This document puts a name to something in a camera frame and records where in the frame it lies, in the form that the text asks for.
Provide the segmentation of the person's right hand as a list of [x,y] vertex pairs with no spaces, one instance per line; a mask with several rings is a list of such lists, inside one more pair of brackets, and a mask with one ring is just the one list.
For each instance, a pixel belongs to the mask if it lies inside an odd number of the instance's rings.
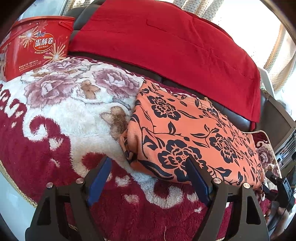
[[288,211],[280,207],[277,202],[272,201],[268,205],[264,218],[271,239],[283,233],[288,217]]

